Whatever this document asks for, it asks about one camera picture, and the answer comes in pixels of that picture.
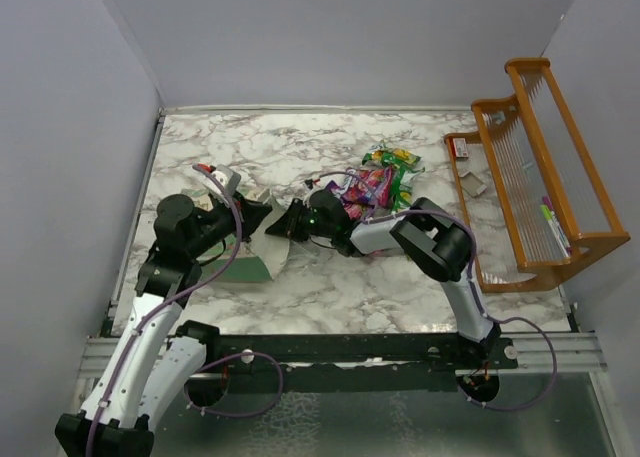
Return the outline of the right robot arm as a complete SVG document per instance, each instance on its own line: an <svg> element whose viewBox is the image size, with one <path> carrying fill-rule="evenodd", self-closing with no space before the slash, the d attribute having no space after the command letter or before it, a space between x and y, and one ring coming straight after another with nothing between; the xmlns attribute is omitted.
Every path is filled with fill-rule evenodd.
<svg viewBox="0 0 640 457"><path fill-rule="evenodd" d="M430 199L422 197L396 214L356 220L330 191L320 190L307 202L293 200L265 233L296 242L325 238L346 257L403 251L441 284L456 318L461 360L481 368L494 358L501 330L488 316L474 279L475 238L463 222Z"/></svg>

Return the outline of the purple marker pen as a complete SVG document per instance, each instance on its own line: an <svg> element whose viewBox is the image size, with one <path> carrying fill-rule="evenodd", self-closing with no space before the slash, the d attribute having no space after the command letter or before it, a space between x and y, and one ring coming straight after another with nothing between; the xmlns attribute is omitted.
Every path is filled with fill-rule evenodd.
<svg viewBox="0 0 640 457"><path fill-rule="evenodd" d="M567 239L567 237L566 237L566 234L564 233L564 230L562 229L562 226L561 226L560 221L559 221L559 219L558 219L558 217L557 217L557 215L556 215L556 213L555 213L555 209L554 209L554 207L553 207L553 204L552 204L552 202L551 202L550 198L549 198L548 196L543 196L543 197L542 197L542 202L543 202L543 203L547 206L547 208L549 209L550 214L551 214L551 216L552 216L552 219L554 220L554 222L555 222L555 224L556 224L556 226L557 226L557 228L558 228L559 235L560 235L560 237L561 237L562 241L564 242L564 245L565 245L566 247L568 247L568 246L569 246L569 241L568 241L568 239Z"/></svg>

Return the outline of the purple pink snack packet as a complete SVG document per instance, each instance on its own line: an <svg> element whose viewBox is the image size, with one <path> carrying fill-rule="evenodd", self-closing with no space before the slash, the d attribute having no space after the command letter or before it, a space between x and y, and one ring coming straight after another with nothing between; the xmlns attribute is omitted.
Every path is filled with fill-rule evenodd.
<svg viewBox="0 0 640 457"><path fill-rule="evenodd" d="M387 208L389 193L394 175L391 168L347 168L353 177L343 175L342 180L330 181L326 189L331 191L343 203L352 202Z"/></svg>

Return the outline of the small grey cardboard box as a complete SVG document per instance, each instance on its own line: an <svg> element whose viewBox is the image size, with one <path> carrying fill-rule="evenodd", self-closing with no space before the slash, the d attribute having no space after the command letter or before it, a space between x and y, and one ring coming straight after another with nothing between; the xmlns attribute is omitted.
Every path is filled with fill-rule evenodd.
<svg viewBox="0 0 640 457"><path fill-rule="evenodd" d="M461 188L471 197L478 197L486 190L486 184L473 172L467 171L460 178Z"/></svg>

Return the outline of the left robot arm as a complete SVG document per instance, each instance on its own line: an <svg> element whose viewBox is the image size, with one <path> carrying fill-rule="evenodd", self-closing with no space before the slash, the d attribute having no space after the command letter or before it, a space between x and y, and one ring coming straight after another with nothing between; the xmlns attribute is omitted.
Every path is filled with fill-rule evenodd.
<svg viewBox="0 0 640 457"><path fill-rule="evenodd" d="M210 210L184 194L160 201L156 240L139 270L125 330L80 410L62 415L56 425L66 455L150 455L154 431L188 378L220 362L211 327L161 349L200 279L198 259L230 235L238 241L250 236L271 210L240 193Z"/></svg>

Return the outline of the green marker pen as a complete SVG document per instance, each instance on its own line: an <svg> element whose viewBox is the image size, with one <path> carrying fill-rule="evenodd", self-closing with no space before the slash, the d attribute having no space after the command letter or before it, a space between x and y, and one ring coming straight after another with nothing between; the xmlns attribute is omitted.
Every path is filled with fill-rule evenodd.
<svg viewBox="0 0 640 457"><path fill-rule="evenodd" d="M542 212L547 224L549 225L549 227L550 227L550 229L551 229L551 231L553 233L553 236L554 236L558 246L560 247L561 251L563 252L564 257L565 258L569 258L571 256L571 253L572 253L571 247L570 247L570 243L569 243L568 247L566 247L564 245L564 242L562 241L562 239L561 239L561 237L559 235L558 228L557 228L554 220L552 219L552 216L551 216L550 211L547 208L547 206L545 204L541 204L540 205L540 210L541 210L541 212Z"/></svg>

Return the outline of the yellow green snack packet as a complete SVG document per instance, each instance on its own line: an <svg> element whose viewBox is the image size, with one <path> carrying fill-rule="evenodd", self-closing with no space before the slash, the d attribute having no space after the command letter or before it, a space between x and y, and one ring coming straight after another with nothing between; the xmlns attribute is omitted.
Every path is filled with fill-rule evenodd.
<svg viewBox="0 0 640 457"><path fill-rule="evenodd" d="M362 165L415 170L422 158L404 148L389 147L384 141L373 145L361 160Z"/></svg>

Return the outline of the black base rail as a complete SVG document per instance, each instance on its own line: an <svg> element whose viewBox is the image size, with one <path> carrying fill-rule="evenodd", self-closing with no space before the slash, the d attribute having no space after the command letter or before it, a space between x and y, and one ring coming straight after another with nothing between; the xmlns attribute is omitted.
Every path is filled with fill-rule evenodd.
<svg viewBox="0 0 640 457"><path fill-rule="evenodd" d="M211 369L187 387L207 397L224 394L454 391L457 372L514 369L512 341L494 337L489 349L455 333L224 335L187 321L178 337L204 344Z"/></svg>

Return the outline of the wooden tiered rack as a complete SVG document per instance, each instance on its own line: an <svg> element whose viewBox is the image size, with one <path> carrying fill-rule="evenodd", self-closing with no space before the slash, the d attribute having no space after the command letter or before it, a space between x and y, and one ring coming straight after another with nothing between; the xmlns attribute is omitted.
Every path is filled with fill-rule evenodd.
<svg viewBox="0 0 640 457"><path fill-rule="evenodd" d="M444 142L461 211L478 240L476 275L486 293L549 291L629 241L548 59L505 65L510 94L472 103L475 129ZM467 140L456 159L451 139ZM487 186L471 197L467 171ZM548 196L570 243L565 258L540 205Z"/></svg>

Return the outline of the red white small box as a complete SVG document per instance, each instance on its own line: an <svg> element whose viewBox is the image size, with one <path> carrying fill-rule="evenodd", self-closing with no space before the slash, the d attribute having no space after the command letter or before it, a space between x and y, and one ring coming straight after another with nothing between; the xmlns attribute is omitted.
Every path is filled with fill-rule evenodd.
<svg viewBox="0 0 640 457"><path fill-rule="evenodd" d="M451 139L451 147L456 159L468 159L469 150L467 140L464 137L454 137Z"/></svg>

